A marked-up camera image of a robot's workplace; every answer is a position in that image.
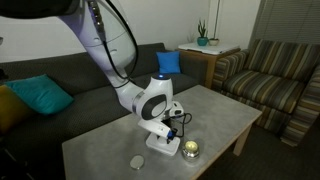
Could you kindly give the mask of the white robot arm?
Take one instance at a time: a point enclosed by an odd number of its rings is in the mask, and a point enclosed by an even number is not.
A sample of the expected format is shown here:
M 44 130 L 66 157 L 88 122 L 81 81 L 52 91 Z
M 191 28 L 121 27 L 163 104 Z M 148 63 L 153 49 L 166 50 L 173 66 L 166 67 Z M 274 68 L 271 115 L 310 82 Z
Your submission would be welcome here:
M 176 139 L 177 131 L 164 123 L 173 112 L 172 81 L 156 75 L 145 89 L 132 82 L 125 67 L 137 62 L 138 47 L 112 0 L 0 0 L 0 15 L 16 19 L 58 17 L 106 75 L 120 104 L 140 117 L 139 125 L 167 142 Z

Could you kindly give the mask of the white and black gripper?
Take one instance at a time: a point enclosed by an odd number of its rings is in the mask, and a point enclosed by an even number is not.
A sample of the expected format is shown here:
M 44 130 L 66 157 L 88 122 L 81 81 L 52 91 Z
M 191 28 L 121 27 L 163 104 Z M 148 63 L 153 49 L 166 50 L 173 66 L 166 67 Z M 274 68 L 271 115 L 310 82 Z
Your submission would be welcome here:
M 138 125 L 150 132 L 147 138 L 148 143 L 154 144 L 169 144 L 172 141 L 178 140 L 173 130 L 162 123 L 159 119 L 143 120 L 138 122 Z

